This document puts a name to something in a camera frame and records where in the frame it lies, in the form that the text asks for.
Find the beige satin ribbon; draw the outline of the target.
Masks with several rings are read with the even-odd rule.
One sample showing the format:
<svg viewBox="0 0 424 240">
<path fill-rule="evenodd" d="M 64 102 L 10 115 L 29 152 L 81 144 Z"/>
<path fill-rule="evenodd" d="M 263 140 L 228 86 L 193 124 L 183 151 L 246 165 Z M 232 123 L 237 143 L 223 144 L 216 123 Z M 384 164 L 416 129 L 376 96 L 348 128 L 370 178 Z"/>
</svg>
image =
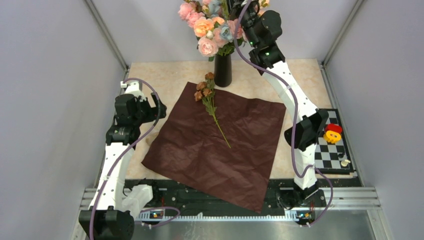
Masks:
<svg viewBox="0 0 424 240">
<path fill-rule="evenodd" d="M 153 132 L 151 134 L 149 134 L 146 138 L 145 138 L 145 142 L 148 146 L 151 146 L 153 141 L 158 137 L 159 133 L 158 132 Z"/>
</svg>

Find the colourful artificial flower bunch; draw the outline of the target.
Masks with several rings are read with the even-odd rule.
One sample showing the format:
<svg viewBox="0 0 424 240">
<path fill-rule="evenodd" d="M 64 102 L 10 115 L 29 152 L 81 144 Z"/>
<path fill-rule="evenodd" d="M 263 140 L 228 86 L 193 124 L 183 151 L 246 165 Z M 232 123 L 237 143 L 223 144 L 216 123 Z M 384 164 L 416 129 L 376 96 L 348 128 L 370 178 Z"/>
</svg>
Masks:
<svg viewBox="0 0 424 240">
<path fill-rule="evenodd" d="M 236 29 L 238 17 L 231 16 L 233 8 L 229 0 L 185 0 L 179 6 L 177 14 L 194 32 L 196 49 L 210 62 L 229 62 L 236 46 L 248 42 L 243 28 Z"/>
</svg>

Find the black cylindrical vase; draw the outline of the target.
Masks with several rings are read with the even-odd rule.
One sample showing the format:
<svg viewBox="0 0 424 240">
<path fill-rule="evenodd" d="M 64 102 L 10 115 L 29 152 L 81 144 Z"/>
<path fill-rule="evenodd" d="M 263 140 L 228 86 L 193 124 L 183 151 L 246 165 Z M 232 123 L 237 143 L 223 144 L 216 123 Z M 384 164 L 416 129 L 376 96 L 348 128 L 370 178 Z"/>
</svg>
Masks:
<svg viewBox="0 0 424 240">
<path fill-rule="evenodd" d="M 215 56 L 214 82 L 221 88 L 228 87 L 232 83 L 232 57 L 230 54 Z"/>
</svg>

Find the red paper bouquet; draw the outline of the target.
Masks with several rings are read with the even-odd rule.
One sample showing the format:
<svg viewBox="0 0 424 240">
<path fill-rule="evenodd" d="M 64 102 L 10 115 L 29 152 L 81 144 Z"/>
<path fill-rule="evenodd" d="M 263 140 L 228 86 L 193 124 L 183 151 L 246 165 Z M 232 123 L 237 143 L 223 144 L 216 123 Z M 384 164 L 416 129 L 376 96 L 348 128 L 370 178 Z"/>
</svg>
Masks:
<svg viewBox="0 0 424 240">
<path fill-rule="evenodd" d="M 216 90 L 215 116 L 188 82 L 142 164 L 200 192 L 260 213 L 286 107 Z"/>
</svg>

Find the brown small rose stem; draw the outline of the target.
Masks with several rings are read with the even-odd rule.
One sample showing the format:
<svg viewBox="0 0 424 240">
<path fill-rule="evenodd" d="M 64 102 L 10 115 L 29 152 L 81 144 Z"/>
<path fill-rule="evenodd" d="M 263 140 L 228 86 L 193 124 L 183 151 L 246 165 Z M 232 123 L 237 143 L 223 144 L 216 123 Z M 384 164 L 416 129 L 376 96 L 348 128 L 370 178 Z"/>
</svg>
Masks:
<svg viewBox="0 0 424 240">
<path fill-rule="evenodd" d="M 201 101 L 205 107 L 206 112 L 213 117 L 213 120 L 218 127 L 223 139 L 227 146 L 231 149 L 231 145 L 227 140 L 216 116 L 217 106 L 215 106 L 215 74 L 208 72 L 204 76 L 204 81 L 199 82 L 196 85 L 196 92 L 194 93 L 194 99 L 196 102 Z"/>
</svg>

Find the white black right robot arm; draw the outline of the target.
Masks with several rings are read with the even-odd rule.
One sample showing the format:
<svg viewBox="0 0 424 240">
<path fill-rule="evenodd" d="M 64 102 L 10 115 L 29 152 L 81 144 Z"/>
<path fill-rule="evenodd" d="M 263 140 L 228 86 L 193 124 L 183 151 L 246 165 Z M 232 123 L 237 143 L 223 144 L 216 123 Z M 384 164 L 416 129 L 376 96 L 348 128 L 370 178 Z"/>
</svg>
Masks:
<svg viewBox="0 0 424 240">
<path fill-rule="evenodd" d="M 267 10 L 260 14 L 257 0 L 228 0 L 229 17 L 236 20 L 236 29 L 242 29 L 251 46 L 249 57 L 242 59 L 258 70 L 273 87 L 292 118 L 292 127 L 284 132 L 290 146 L 295 172 L 294 183 L 299 187 L 293 200 L 307 206 L 314 198 L 317 186 L 315 152 L 329 114 L 318 108 L 304 93 L 294 76 L 277 39 L 283 33 L 280 14 Z"/>
</svg>

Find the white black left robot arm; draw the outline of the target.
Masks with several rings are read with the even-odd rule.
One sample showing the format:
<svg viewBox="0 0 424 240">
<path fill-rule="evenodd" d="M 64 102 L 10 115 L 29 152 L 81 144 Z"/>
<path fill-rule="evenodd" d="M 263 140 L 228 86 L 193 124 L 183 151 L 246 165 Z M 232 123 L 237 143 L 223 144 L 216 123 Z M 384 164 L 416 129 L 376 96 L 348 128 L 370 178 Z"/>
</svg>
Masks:
<svg viewBox="0 0 424 240">
<path fill-rule="evenodd" d="M 147 99 L 125 93 L 115 98 L 113 123 L 105 136 L 105 158 L 97 190 L 78 222 L 91 240 L 130 240 L 135 218 L 123 207 L 126 172 L 136 144 L 150 130 L 141 133 L 145 123 L 157 125 L 166 116 L 167 107 L 156 92 L 151 93 L 155 106 Z"/>
</svg>

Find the red yellow toy block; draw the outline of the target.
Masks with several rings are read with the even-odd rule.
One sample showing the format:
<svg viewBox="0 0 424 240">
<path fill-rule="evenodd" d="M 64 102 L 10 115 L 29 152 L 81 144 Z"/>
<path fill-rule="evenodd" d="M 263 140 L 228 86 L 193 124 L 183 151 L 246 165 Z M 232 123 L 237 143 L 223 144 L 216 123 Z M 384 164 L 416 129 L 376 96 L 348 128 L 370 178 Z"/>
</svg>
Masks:
<svg viewBox="0 0 424 240">
<path fill-rule="evenodd" d="M 330 123 L 324 129 L 323 138 L 327 143 L 336 144 L 342 139 L 342 132 L 340 125 Z"/>
</svg>

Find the black white checkerboard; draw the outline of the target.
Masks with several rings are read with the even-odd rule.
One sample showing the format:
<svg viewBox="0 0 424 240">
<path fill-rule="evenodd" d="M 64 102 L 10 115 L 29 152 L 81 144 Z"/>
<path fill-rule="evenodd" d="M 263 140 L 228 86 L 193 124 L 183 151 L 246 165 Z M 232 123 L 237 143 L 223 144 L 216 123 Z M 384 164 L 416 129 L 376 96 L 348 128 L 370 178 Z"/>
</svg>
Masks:
<svg viewBox="0 0 424 240">
<path fill-rule="evenodd" d="M 323 174 L 350 175 L 355 169 L 351 161 L 350 150 L 346 143 L 345 133 L 341 140 L 329 143 L 323 138 L 322 132 L 318 138 L 315 150 L 315 166 Z"/>
</svg>

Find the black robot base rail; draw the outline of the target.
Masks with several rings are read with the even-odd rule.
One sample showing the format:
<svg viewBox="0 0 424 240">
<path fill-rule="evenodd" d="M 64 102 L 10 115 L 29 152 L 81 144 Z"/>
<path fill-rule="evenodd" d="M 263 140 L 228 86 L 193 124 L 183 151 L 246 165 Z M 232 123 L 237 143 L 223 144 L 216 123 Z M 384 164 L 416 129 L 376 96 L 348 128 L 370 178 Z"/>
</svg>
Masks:
<svg viewBox="0 0 424 240">
<path fill-rule="evenodd" d="M 282 216 L 289 210 L 304 208 L 306 212 L 324 208 L 327 199 L 323 190 L 318 190 L 303 200 L 295 192 L 295 184 L 289 179 L 271 179 L 261 207 L 261 213 L 254 212 L 203 193 L 174 180 L 164 179 L 127 179 L 125 190 L 132 190 L 137 185 L 152 186 L 153 199 L 147 204 L 153 207 L 175 207 L 182 217 L 196 216 L 202 213 L 206 217 L 258 217 Z"/>
</svg>

